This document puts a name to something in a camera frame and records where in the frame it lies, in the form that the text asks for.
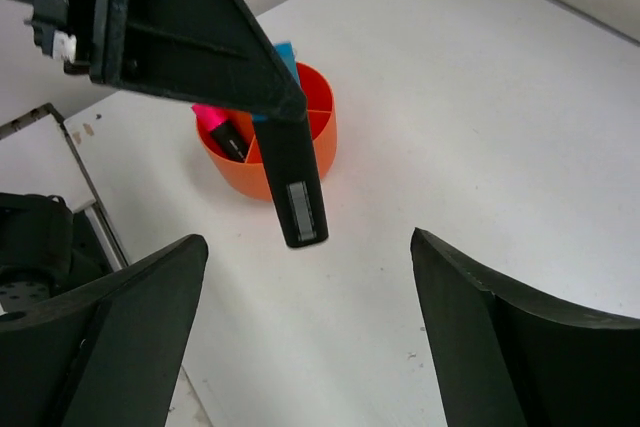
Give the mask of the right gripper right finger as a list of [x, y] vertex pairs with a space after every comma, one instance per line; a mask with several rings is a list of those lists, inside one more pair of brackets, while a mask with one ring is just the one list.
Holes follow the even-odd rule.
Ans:
[[638, 425], [637, 319], [532, 288], [426, 230], [411, 256], [448, 425]]

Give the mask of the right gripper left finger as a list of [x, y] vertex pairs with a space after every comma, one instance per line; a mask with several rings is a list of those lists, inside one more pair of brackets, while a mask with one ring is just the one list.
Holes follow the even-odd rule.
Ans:
[[207, 258], [205, 239], [188, 235], [2, 315], [2, 425], [164, 425]]

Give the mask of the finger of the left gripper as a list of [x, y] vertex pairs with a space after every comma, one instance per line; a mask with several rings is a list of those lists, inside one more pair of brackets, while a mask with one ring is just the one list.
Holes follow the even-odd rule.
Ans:
[[124, 90], [299, 120], [306, 105], [244, 0], [126, 0]]

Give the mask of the pink marker cap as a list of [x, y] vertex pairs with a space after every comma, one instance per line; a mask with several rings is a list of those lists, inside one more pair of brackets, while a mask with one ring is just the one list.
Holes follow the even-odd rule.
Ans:
[[246, 160], [249, 146], [224, 109], [194, 104], [192, 111], [198, 125], [227, 159], [239, 163]]

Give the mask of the black blue utility knife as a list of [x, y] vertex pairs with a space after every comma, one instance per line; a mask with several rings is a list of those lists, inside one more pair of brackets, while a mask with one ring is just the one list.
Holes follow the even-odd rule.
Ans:
[[267, 104], [251, 112], [272, 201], [286, 245], [299, 249], [328, 239], [307, 98], [298, 77], [273, 44]]

